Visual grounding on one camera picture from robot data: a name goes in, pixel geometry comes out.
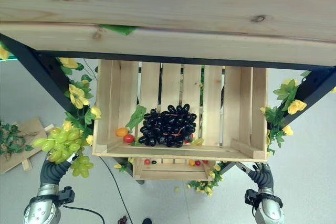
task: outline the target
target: red cherry tomato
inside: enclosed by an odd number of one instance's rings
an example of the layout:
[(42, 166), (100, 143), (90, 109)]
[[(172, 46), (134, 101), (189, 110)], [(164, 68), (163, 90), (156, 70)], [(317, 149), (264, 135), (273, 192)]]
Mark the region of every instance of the red cherry tomato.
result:
[(134, 136), (131, 134), (127, 134), (126, 136), (124, 136), (124, 142), (126, 143), (132, 143), (134, 141)]

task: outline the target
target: wooden crate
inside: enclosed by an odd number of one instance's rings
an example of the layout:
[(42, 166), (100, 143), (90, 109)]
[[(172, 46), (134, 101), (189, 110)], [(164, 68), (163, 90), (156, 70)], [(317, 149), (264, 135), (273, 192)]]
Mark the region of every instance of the wooden crate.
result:
[[(138, 67), (135, 61), (101, 60), (98, 67), (97, 106), (93, 155), (213, 161), (263, 162), (266, 160), (266, 120), (259, 108), (266, 104), (266, 69), (227, 67), (224, 84), (223, 124), (220, 122), (222, 66), (205, 66), (202, 130), (195, 136), (202, 146), (169, 148), (123, 143), (114, 131), (124, 127), (137, 104)], [(161, 108), (179, 103), (181, 65), (163, 63)], [(200, 65), (184, 65), (182, 103), (199, 117)], [(158, 107), (160, 64), (142, 63), (139, 102), (148, 110)]]

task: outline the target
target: black cable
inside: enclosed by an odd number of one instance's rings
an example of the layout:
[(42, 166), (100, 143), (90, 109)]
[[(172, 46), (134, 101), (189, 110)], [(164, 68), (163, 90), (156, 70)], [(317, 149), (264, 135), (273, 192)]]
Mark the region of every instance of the black cable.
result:
[(110, 174), (112, 175), (112, 178), (114, 179), (114, 182), (115, 182), (115, 184), (116, 184), (116, 186), (117, 186), (117, 189), (118, 189), (118, 192), (119, 192), (121, 201), (122, 201), (122, 203), (124, 204), (125, 210), (126, 210), (126, 212), (127, 212), (127, 215), (128, 215), (128, 217), (130, 218), (130, 222), (131, 222), (131, 224), (133, 224), (133, 221), (132, 221), (132, 218), (131, 218), (131, 216), (130, 216), (130, 213), (128, 212), (127, 207), (126, 207), (125, 202), (124, 202), (124, 199), (122, 198), (122, 195), (121, 195), (121, 192), (120, 192), (118, 183), (117, 183), (117, 181), (116, 181), (116, 179), (115, 179), (115, 177), (114, 177), (114, 175), (113, 175), (113, 173), (112, 173), (110, 167), (106, 164), (106, 162), (105, 162), (101, 157), (99, 157), (99, 158), (103, 161), (103, 163), (106, 165), (107, 169), (109, 170)]
[(75, 210), (83, 210), (83, 211), (87, 211), (87, 212), (91, 212), (93, 214), (96, 214), (96, 215), (98, 215), (101, 218), (101, 220), (103, 221), (103, 224), (105, 224), (105, 220), (104, 220), (103, 216), (100, 213), (98, 213), (98, 212), (95, 212), (95, 211), (87, 209), (87, 208), (69, 207), (69, 206), (66, 206), (66, 205), (63, 205), (63, 207), (69, 208), (69, 209), (75, 209)]

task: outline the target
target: wood grain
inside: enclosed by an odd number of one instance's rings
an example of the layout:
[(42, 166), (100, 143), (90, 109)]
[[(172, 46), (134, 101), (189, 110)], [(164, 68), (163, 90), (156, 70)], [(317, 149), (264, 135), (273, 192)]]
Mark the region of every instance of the wood grain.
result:
[(3, 21), (0, 32), (38, 50), (336, 65), (335, 42), (146, 28), (124, 36), (88, 24)]
[(335, 15), (336, 0), (0, 0), (2, 21), (120, 24), (325, 40), (336, 40)]

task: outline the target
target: orange cherry tomato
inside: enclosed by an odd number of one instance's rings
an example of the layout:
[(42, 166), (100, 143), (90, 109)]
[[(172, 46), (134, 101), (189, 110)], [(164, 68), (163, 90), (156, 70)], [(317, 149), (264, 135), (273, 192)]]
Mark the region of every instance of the orange cherry tomato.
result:
[(127, 134), (128, 134), (128, 128), (119, 128), (119, 129), (117, 129), (116, 131), (115, 131), (115, 134), (117, 135), (117, 136), (122, 136), (122, 137), (124, 137), (124, 136), (126, 136)]

